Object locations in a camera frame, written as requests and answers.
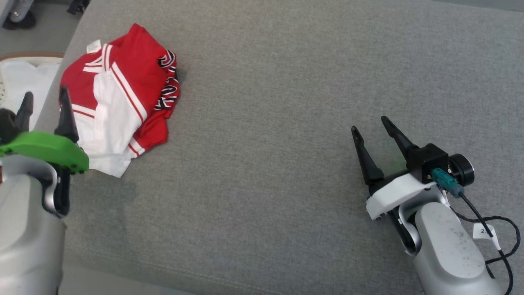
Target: robotic arm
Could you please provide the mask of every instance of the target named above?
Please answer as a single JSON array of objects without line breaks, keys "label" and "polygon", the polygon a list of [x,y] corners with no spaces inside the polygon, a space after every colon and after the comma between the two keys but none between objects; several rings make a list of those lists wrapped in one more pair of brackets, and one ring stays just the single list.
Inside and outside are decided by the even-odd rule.
[{"label": "robotic arm", "polygon": [[421,148],[414,145],[387,117],[382,117],[382,123],[406,159],[407,169],[384,177],[358,129],[352,127],[369,187],[366,209],[371,219],[390,217],[406,253],[414,257],[426,294],[502,294],[481,252],[451,210],[444,190],[465,198],[464,186],[475,179],[471,163],[463,155],[449,156],[431,143]]},{"label": "robotic arm", "polygon": [[0,109],[0,293],[55,295],[69,211],[69,177],[89,168],[67,90],[54,134],[28,132],[32,94],[15,115]]},{"label": "robotic arm", "polygon": [[[78,133],[66,89],[60,92],[60,102],[54,134],[28,132],[31,93],[16,115],[0,109],[1,294],[58,293],[66,228],[61,218],[69,211],[69,177],[89,169],[88,157],[76,145]],[[384,176],[358,129],[352,127],[369,186],[370,217],[391,218],[406,253],[414,257],[426,294],[502,294],[447,201],[445,190],[467,200],[463,186],[475,178],[469,161],[459,154],[449,156],[434,144],[420,148],[387,117],[382,122],[397,142],[407,169]],[[509,269],[506,256],[499,253]]]}]

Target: gray robot arm casing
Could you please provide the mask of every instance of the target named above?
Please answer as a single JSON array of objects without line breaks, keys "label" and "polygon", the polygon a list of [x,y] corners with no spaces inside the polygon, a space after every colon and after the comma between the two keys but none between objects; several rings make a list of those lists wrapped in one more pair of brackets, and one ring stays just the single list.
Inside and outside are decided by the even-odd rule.
[{"label": "gray robot arm casing", "polygon": [[18,174],[0,185],[0,293],[56,294],[66,226],[42,206],[42,185]]},{"label": "gray robot arm casing", "polygon": [[414,266],[427,295],[499,295],[484,257],[455,214],[441,203],[427,203],[415,215],[422,247]]}]

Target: white label tag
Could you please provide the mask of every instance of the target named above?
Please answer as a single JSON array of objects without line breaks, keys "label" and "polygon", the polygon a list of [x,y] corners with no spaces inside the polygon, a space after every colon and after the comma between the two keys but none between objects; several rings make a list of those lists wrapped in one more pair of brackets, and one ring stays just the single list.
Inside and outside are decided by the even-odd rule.
[{"label": "white label tag", "polygon": [[[493,237],[496,237],[497,235],[495,234],[495,228],[489,224],[487,226],[489,230],[492,232]],[[473,238],[491,240],[491,237],[488,235],[488,232],[486,231],[482,223],[476,223],[473,225]]]},{"label": "white label tag", "polygon": [[493,245],[497,250],[500,250],[500,245],[498,244],[497,234],[495,233],[495,228],[489,224],[487,224],[489,231],[492,232],[493,238],[490,238],[488,235],[488,232],[482,225],[482,223],[476,223],[473,225],[473,238],[474,239],[487,239],[491,240]]},{"label": "white label tag", "polygon": [[88,53],[95,53],[102,49],[100,39],[88,45]]}]

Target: red stripe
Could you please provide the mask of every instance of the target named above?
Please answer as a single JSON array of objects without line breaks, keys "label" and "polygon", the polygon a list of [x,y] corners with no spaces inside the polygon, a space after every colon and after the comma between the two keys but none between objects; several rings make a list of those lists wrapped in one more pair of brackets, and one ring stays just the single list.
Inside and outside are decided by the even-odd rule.
[{"label": "red stripe", "polygon": [[137,151],[135,151],[135,149],[133,148],[133,146],[131,146],[131,144],[128,144],[129,145],[129,148],[136,154],[136,156],[140,156],[140,154],[138,154]]},{"label": "red stripe", "polygon": [[75,112],[75,113],[79,113],[79,114],[82,114],[82,115],[86,115],[86,116],[88,116],[88,117],[92,117],[93,119],[95,118],[95,116],[90,115],[90,114],[87,114],[87,113],[84,113],[84,112],[81,112],[81,111],[73,110],[73,112]]},{"label": "red stripe", "polygon": [[136,105],[133,103],[133,100],[131,99],[131,97],[129,96],[129,93],[127,93],[127,90],[126,88],[124,87],[124,85],[122,84],[122,81],[120,81],[120,78],[116,75],[115,71],[113,69],[111,69],[111,72],[113,73],[113,75],[115,76],[116,80],[118,81],[118,83],[120,83],[120,86],[122,87],[122,89],[124,89],[124,92],[126,93],[126,96],[127,96],[127,99],[130,101],[131,105],[133,105],[133,108],[135,108],[135,111],[136,113],[138,114],[138,116],[140,117],[140,121],[142,121],[142,123],[144,122],[144,118],[142,118],[142,115],[140,114],[140,112],[138,111],[138,108],[136,107]]}]

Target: white stripe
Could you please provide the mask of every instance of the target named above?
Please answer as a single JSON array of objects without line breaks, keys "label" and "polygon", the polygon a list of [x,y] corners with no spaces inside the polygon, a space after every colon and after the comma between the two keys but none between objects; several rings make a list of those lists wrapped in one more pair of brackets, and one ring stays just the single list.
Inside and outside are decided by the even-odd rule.
[{"label": "white stripe", "polygon": [[87,62],[85,64],[86,66],[101,66],[102,65],[102,55],[100,55],[97,59],[95,59],[92,62]]},{"label": "white stripe", "polygon": [[108,45],[107,46],[107,51],[104,55],[104,64],[105,64],[105,70],[106,71],[109,71],[109,56],[110,56],[110,53],[111,53],[111,48],[113,48],[113,45]]},{"label": "white stripe", "polygon": [[90,73],[102,73],[104,68],[101,65],[99,67],[84,67],[83,71]]},{"label": "white stripe", "polygon": [[86,113],[86,114],[91,115],[93,117],[95,116],[95,110],[91,110],[91,109],[88,109],[86,107],[79,106],[78,104],[74,104],[74,103],[72,103],[71,106],[73,107],[73,110]]},{"label": "white stripe", "polygon": [[131,89],[131,85],[127,82],[126,78],[124,77],[124,74],[120,71],[118,65],[116,62],[112,65],[113,73],[118,77],[118,79],[122,82],[122,86],[129,94],[129,98],[133,102],[133,104],[136,106],[137,110],[140,112],[140,115],[142,116],[142,119],[145,121],[147,118],[147,112],[146,109],[144,109],[144,106],[142,106],[142,103],[136,96],[135,92]]},{"label": "white stripe", "polygon": [[144,153],[144,148],[138,144],[138,142],[135,140],[135,138],[131,138],[131,141],[129,144],[133,147],[133,149],[139,154],[142,155]]},{"label": "white stripe", "polygon": [[102,62],[102,66],[104,66],[104,58],[105,58],[105,51],[106,51],[106,50],[107,50],[107,44],[104,44],[104,45],[102,46],[102,54],[100,55],[100,56],[102,57],[102,61],[101,61],[101,62]]}]

